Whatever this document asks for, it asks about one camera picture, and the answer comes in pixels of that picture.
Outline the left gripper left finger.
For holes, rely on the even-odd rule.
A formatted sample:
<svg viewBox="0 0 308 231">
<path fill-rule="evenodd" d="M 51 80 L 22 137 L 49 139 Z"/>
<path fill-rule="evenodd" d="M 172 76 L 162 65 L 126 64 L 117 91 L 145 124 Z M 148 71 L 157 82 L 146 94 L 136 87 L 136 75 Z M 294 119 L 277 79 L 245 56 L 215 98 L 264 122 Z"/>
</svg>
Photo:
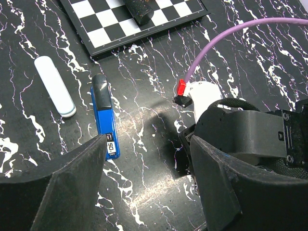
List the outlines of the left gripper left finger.
<svg viewBox="0 0 308 231">
<path fill-rule="evenodd" d="M 37 167 L 0 179 L 2 231 L 88 231 L 107 153 L 98 135 Z"/>
</svg>

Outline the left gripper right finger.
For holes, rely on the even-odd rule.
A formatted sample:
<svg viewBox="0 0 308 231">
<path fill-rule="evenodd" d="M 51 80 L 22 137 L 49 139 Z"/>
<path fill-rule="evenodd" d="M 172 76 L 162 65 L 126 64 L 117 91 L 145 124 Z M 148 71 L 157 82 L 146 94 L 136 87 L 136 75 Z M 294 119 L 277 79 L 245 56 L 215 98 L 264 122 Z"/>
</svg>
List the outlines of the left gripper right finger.
<svg viewBox="0 0 308 231">
<path fill-rule="evenodd" d="M 308 182 L 252 166 L 203 139 L 191 157 L 210 231 L 305 231 Z"/>
</svg>

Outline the blue black stapler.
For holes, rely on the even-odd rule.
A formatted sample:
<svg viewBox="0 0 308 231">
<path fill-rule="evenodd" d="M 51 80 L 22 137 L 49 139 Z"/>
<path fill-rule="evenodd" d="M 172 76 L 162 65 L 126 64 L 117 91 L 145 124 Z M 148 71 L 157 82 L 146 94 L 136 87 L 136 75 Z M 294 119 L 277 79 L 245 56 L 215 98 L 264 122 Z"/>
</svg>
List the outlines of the blue black stapler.
<svg viewBox="0 0 308 231">
<path fill-rule="evenodd" d="M 97 131 L 107 138 L 106 159 L 120 157 L 115 115 L 112 107 L 111 92 L 107 78 L 96 74 L 90 88 Z"/>
</svg>

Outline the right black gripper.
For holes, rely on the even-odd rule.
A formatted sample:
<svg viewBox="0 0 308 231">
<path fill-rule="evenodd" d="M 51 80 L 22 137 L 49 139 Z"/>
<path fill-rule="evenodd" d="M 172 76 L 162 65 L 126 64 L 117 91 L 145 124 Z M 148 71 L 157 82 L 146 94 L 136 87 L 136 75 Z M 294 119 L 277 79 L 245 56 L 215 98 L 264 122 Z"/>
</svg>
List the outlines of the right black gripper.
<svg viewBox="0 0 308 231">
<path fill-rule="evenodd" d="M 189 158 L 193 135 L 253 166 L 308 178 L 307 100 L 297 101 L 294 111 L 262 112 L 244 100 L 220 99 L 179 134 Z"/>
</svg>

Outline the light blue stapler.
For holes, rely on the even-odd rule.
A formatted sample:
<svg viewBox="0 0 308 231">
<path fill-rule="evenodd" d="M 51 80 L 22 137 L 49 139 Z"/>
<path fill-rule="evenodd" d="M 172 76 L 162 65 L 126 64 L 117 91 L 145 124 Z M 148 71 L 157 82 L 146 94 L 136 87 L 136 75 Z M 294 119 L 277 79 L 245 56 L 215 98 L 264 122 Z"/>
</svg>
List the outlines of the light blue stapler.
<svg viewBox="0 0 308 231">
<path fill-rule="evenodd" d="M 59 115 L 73 116 L 76 106 L 52 59 L 40 56 L 34 60 L 34 65 Z"/>
</svg>

